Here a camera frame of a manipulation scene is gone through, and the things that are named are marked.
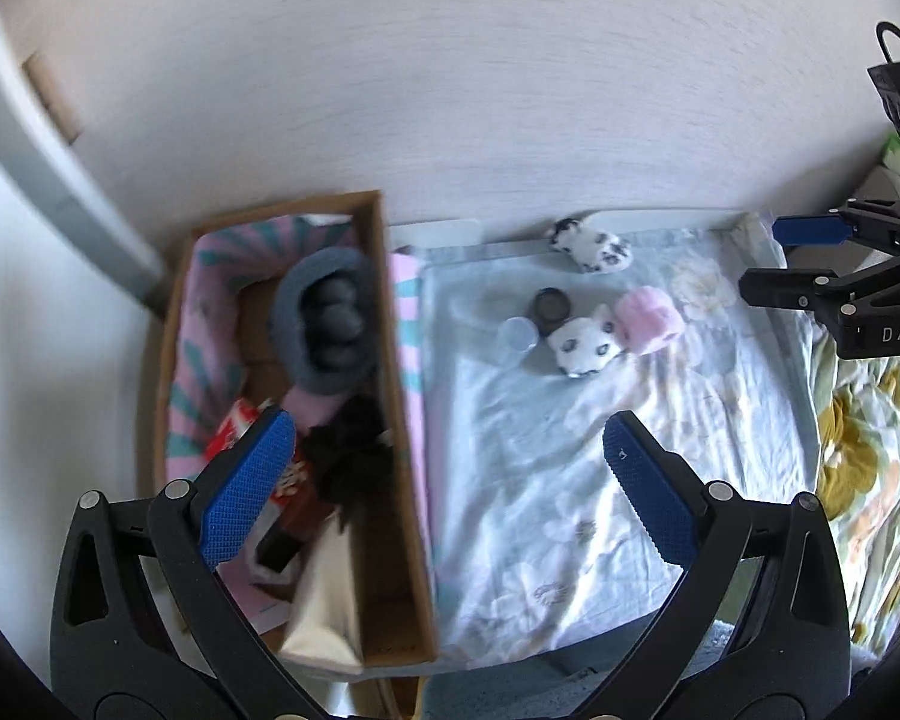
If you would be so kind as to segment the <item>grey door frame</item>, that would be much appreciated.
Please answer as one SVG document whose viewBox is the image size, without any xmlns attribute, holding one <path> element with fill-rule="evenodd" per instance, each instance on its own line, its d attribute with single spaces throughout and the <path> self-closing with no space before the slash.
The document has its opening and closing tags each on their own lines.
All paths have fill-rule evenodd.
<svg viewBox="0 0 900 720">
<path fill-rule="evenodd" d="M 0 166 L 79 254 L 162 316 L 169 270 L 74 154 L 17 65 L 0 21 Z"/>
</svg>

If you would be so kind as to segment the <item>red snack packet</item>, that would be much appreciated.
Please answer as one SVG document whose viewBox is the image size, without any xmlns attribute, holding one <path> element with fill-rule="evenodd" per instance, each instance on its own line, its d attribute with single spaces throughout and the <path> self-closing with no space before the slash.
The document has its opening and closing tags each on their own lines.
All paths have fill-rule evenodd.
<svg viewBox="0 0 900 720">
<path fill-rule="evenodd" d="M 294 455 L 297 429 L 281 406 L 268 406 L 247 432 L 199 475 L 203 550 L 238 550 Z"/>
</svg>

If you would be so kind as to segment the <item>yellow floral bedding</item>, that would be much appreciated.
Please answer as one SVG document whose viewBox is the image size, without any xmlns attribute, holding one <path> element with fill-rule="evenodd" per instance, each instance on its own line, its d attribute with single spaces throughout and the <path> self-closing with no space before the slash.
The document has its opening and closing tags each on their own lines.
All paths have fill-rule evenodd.
<svg viewBox="0 0 900 720">
<path fill-rule="evenodd" d="M 900 357 L 851 361 L 813 328 L 816 497 L 844 579 L 850 640 L 886 652 L 900 626 Z"/>
</svg>

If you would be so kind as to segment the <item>pink teal striped cloth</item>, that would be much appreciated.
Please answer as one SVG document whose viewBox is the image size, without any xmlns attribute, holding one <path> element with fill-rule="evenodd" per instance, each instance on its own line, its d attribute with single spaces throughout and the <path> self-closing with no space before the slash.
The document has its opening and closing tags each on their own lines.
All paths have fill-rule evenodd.
<svg viewBox="0 0 900 720">
<path fill-rule="evenodd" d="M 349 215 L 278 215 L 201 232 L 167 319 L 170 361 L 165 424 L 155 439 L 155 479 L 191 478 L 206 445 L 240 397 L 247 365 L 238 351 L 240 293 L 274 280 L 307 255 L 354 247 Z"/>
</svg>

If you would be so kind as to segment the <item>black round jar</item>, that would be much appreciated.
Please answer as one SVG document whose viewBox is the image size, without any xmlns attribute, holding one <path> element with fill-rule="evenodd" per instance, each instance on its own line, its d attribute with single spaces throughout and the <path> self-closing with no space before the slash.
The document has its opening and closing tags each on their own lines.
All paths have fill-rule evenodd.
<svg viewBox="0 0 900 720">
<path fill-rule="evenodd" d="M 572 303 L 564 291 L 557 288 L 540 289 L 532 299 L 528 319 L 542 337 L 547 337 L 571 318 Z"/>
</svg>

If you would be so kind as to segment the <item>cardboard box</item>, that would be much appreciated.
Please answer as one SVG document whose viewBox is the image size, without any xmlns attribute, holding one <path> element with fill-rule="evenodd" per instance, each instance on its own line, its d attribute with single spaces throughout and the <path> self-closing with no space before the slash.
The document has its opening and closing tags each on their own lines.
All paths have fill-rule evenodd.
<svg viewBox="0 0 900 720">
<path fill-rule="evenodd" d="M 226 224 L 260 221 L 278 215 L 349 215 L 356 231 L 354 245 L 375 268 L 375 298 L 380 307 L 379 387 L 383 416 L 395 449 L 395 465 L 390 489 L 370 505 L 354 530 L 354 574 L 357 582 L 357 611 L 361 620 L 364 671 L 419 671 L 437 658 L 434 590 L 430 578 L 425 513 L 424 426 L 419 392 L 419 360 L 403 337 L 418 316 L 419 301 L 409 293 L 409 283 L 418 274 L 404 255 L 391 254 L 388 247 L 382 195 L 370 192 L 323 195 L 292 202 L 235 211 L 203 221 L 191 231 L 183 245 L 182 261 L 176 270 L 167 319 L 182 291 L 182 270 L 194 239 L 201 232 Z M 164 323 L 160 348 L 160 379 L 154 422 L 155 439 L 165 424 L 165 385 L 169 382 L 170 351 Z M 283 642 L 290 616 L 290 603 L 266 600 L 260 590 L 245 580 L 230 585 L 240 610 L 247 613 L 255 628 L 265 633 L 276 650 Z"/>
</svg>

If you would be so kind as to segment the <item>black fabric item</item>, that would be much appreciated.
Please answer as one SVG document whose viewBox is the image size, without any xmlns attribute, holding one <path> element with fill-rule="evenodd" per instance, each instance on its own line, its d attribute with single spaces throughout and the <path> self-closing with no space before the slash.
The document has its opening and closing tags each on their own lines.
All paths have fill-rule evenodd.
<svg viewBox="0 0 900 720">
<path fill-rule="evenodd" d="M 301 438 L 301 449 L 318 497 L 344 518 L 390 489 L 393 439 L 374 395 L 352 395 L 326 424 Z"/>
</svg>

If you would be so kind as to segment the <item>white black spotted plush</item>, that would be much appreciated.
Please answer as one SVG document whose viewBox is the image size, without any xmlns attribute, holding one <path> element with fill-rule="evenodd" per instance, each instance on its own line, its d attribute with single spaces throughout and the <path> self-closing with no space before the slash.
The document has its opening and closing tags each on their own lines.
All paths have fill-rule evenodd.
<svg viewBox="0 0 900 720">
<path fill-rule="evenodd" d="M 632 263 L 631 246 L 626 241 L 574 216 L 556 221 L 546 238 L 551 249 L 567 255 L 583 273 L 616 273 Z"/>
</svg>

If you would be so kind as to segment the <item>clear plastic cup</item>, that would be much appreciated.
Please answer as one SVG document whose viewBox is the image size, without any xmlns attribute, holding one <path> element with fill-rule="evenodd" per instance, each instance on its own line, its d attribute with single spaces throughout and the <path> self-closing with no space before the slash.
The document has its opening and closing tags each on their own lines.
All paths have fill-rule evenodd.
<svg viewBox="0 0 900 720">
<path fill-rule="evenodd" d="M 509 317 L 499 325 L 496 355 L 500 366 L 518 366 L 538 346 L 536 323 L 528 317 Z"/>
</svg>

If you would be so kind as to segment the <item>pink fluffy sock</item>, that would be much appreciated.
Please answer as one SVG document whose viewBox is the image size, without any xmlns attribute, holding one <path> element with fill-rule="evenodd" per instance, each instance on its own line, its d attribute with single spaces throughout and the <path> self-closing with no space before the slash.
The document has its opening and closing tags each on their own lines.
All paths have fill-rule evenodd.
<svg viewBox="0 0 900 720">
<path fill-rule="evenodd" d="M 670 294 L 655 286 L 631 289 L 613 307 L 622 343 L 629 353 L 651 355 L 685 333 L 686 322 Z"/>
</svg>

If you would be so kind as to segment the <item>wall switch plate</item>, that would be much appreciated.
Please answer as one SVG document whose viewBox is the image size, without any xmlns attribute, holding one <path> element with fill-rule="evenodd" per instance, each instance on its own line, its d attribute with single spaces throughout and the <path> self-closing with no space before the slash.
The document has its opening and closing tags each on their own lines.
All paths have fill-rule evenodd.
<svg viewBox="0 0 900 720">
<path fill-rule="evenodd" d="M 68 145 L 74 145 L 82 132 L 79 117 L 45 62 L 45 57 L 40 52 L 30 54 L 22 62 L 22 71 L 61 138 Z"/>
</svg>

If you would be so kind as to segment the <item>white cat face plush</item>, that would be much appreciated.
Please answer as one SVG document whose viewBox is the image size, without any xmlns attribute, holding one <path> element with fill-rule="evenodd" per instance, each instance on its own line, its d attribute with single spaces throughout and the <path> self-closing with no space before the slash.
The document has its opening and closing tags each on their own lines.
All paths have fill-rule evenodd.
<svg viewBox="0 0 900 720">
<path fill-rule="evenodd" d="M 622 335 L 613 311 L 598 304 L 589 316 L 567 320 L 546 338 L 557 369 L 569 379 L 600 374 L 624 353 Z"/>
</svg>

